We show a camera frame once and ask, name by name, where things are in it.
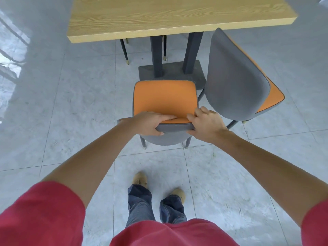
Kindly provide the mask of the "tan shoe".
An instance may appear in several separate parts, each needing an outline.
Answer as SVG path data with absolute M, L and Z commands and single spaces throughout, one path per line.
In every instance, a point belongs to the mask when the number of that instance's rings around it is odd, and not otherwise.
M 141 185 L 144 188 L 148 189 L 148 181 L 147 181 L 146 174 L 142 171 L 135 174 L 134 177 L 133 177 L 132 184 L 133 185 Z
M 186 195 L 185 195 L 185 192 L 184 192 L 181 188 L 176 188 L 176 189 L 174 189 L 174 190 L 171 192 L 170 195 L 175 195 L 175 196 L 179 197 L 180 200 L 181 200 L 182 205 L 184 204 L 184 202 L 185 202 L 185 198 L 186 198 Z

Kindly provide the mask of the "tan left shoe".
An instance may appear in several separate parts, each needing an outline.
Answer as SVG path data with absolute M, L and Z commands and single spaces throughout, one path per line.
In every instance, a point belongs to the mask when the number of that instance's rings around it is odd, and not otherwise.
M 144 188 L 148 189 L 148 181 L 147 181 L 146 174 L 142 171 L 135 174 L 134 177 L 133 177 L 132 184 L 133 185 L 141 185 Z

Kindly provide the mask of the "red shirt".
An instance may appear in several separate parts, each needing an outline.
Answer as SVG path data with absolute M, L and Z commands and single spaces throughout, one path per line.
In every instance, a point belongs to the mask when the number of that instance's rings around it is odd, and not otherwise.
M 67 186 L 39 182 L 0 214 L 0 246 L 81 246 L 85 207 Z M 303 246 L 328 246 L 328 200 L 301 223 Z M 180 224 L 141 221 L 126 227 L 109 246 L 239 246 L 204 219 Z

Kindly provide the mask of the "orange and grey chair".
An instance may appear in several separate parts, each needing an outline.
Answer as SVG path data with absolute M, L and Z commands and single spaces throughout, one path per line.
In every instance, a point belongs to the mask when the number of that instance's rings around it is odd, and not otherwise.
M 195 83 L 188 80 L 150 80 L 139 81 L 134 86 L 132 116 L 143 111 L 153 111 L 164 115 L 177 116 L 163 121 L 163 136 L 140 136 L 144 149 L 146 142 L 159 146 L 183 143 L 189 147 L 192 136 L 187 133 L 194 129 L 187 114 L 194 114 L 199 107 Z
M 206 84 L 198 102 L 206 97 L 231 129 L 268 112 L 284 99 L 283 92 L 258 64 L 221 28 L 211 38 Z

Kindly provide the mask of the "person's left hand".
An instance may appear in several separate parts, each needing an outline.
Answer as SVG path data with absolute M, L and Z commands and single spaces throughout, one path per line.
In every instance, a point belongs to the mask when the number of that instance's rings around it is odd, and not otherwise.
M 156 112 L 144 111 L 132 118 L 128 118 L 128 121 L 134 127 L 136 134 L 143 136 L 162 136 L 164 132 L 158 131 L 157 126 L 166 120 L 176 119 L 174 115 L 164 115 Z

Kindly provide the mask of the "wooden table with dark base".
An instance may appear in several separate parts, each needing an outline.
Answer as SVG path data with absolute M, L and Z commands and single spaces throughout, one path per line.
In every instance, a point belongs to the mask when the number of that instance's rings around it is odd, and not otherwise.
M 153 64 L 139 67 L 140 80 L 187 79 L 204 88 L 196 60 L 203 33 L 292 24 L 285 0 L 74 0 L 67 37 L 71 43 L 150 37 Z M 163 66 L 162 36 L 188 33 L 184 61 Z

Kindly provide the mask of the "blue jeans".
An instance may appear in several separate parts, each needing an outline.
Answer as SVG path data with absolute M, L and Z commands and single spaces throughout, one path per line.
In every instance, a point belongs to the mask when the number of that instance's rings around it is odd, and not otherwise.
M 141 185 L 131 185 L 128 189 L 129 217 L 126 227 L 141 221 L 155 221 L 152 209 L 152 194 Z M 180 224 L 187 222 L 184 206 L 179 197 L 168 195 L 159 204 L 159 216 L 162 223 Z

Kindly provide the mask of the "person's left forearm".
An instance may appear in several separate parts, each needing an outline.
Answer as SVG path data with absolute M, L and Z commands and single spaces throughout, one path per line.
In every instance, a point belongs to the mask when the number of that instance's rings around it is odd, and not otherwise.
M 42 182 L 67 186 L 87 208 L 119 153 L 137 134 L 137 127 L 136 116 L 120 119 L 115 127 L 59 165 Z

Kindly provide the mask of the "black chair legs, gold tips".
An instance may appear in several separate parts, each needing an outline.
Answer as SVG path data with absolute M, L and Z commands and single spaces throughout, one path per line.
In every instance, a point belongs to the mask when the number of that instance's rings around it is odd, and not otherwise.
M 122 50 L 123 50 L 123 54 L 124 54 L 126 63 L 127 63 L 127 65 L 129 65 L 128 54 L 127 54 L 126 47 L 125 47 L 125 42 L 127 44 L 129 43 L 128 39 L 127 38 L 126 39 L 120 39 L 119 41 L 121 43 L 121 47 L 122 47 Z M 163 60 L 167 61 L 167 35 L 162 36 L 162 42 L 163 42 Z

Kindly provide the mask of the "tan right shoe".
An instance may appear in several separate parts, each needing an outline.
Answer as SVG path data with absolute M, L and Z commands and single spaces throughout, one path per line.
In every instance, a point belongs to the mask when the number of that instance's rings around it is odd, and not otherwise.
M 186 195 L 185 195 L 185 192 L 184 192 L 181 188 L 176 188 L 176 189 L 174 189 L 174 190 L 171 192 L 170 195 L 175 195 L 175 196 L 179 197 L 180 200 L 181 200 L 182 205 L 184 204 L 184 202 L 185 202 L 185 198 L 186 198 Z

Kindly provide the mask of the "person's right forearm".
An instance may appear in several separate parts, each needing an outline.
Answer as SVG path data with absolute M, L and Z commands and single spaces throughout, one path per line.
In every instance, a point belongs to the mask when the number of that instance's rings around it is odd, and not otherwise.
M 328 200 L 328 184 L 233 132 L 213 132 L 212 141 L 240 163 L 297 225 Z

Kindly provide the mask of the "person's right hand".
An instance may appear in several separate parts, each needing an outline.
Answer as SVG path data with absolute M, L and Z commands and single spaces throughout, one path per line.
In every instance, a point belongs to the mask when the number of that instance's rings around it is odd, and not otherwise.
M 206 143 L 220 145 L 226 138 L 234 135 L 229 131 L 221 116 L 212 110 L 202 106 L 195 109 L 194 114 L 187 114 L 187 119 L 192 123 L 194 129 L 198 130 L 198 140 Z

